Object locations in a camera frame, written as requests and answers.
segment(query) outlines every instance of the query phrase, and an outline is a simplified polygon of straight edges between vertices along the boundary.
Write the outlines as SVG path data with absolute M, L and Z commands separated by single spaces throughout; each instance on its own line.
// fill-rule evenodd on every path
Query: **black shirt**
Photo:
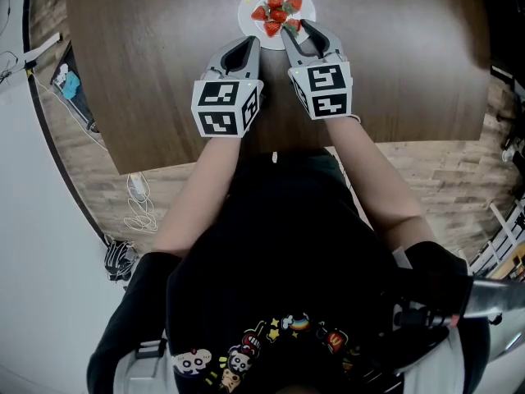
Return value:
M 359 219 L 350 192 L 315 174 L 270 174 L 241 188 L 184 261 L 142 258 L 90 361 L 89 391 L 112 392 L 118 360 L 165 328 L 183 394 L 298 383 L 320 392 L 402 392 L 403 375 L 378 373 L 359 357 L 364 339 L 391 328 L 375 272 L 395 261 Z M 434 243 L 406 254 L 414 268 L 466 272 Z M 472 392 L 488 327 L 470 320 L 459 330 Z

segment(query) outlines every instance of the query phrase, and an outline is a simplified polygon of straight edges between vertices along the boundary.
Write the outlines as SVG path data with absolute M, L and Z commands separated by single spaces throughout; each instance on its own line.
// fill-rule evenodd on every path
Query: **plate of strawberries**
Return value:
M 241 0 L 239 25 L 245 35 L 254 35 L 261 47 L 283 50 L 281 34 L 288 29 L 301 44 L 308 34 L 301 27 L 301 19 L 316 20 L 312 0 Z

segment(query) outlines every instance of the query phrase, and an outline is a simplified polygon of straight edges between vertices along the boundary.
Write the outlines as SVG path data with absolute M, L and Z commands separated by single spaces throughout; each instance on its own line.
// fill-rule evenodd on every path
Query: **plate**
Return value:
M 253 11 L 263 6 L 267 0 L 241 0 L 239 5 L 239 12 L 237 17 L 239 19 L 239 26 L 246 36 L 255 35 L 261 40 L 261 47 L 267 49 L 283 50 L 285 44 L 282 42 L 281 31 L 277 32 L 271 38 L 266 34 L 264 29 L 263 21 L 254 21 L 252 19 Z M 291 16 L 293 19 L 309 19 L 310 21 L 316 20 L 315 7 L 313 6 L 312 0 L 303 0 L 303 6 L 301 10 Z M 304 32 L 304 28 L 301 28 L 297 42 L 303 43 L 308 38 L 308 34 Z

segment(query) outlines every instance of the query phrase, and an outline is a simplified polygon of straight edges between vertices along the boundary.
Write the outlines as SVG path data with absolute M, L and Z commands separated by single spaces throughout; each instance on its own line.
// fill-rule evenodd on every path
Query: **blue cloth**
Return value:
M 62 94 L 66 99 L 72 99 L 76 95 L 76 90 L 80 86 L 80 79 L 72 71 L 68 71 L 66 74 L 66 84 L 62 89 Z

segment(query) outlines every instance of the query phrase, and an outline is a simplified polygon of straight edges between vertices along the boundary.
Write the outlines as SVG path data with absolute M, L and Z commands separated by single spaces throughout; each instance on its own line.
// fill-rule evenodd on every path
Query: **black sleeve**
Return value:
M 113 378 L 121 358 L 140 342 L 158 340 L 166 324 L 167 279 L 181 259 L 164 253 L 146 254 L 107 324 L 88 365 L 90 394 L 113 393 Z
M 467 264 L 462 259 L 434 242 L 420 242 L 406 250 L 406 255 L 414 269 L 467 274 Z M 489 360 L 491 334 L 488 319 L 462 319 L 458 330 L 465 363 L 463 392 L 472 394 L 481 381 Z

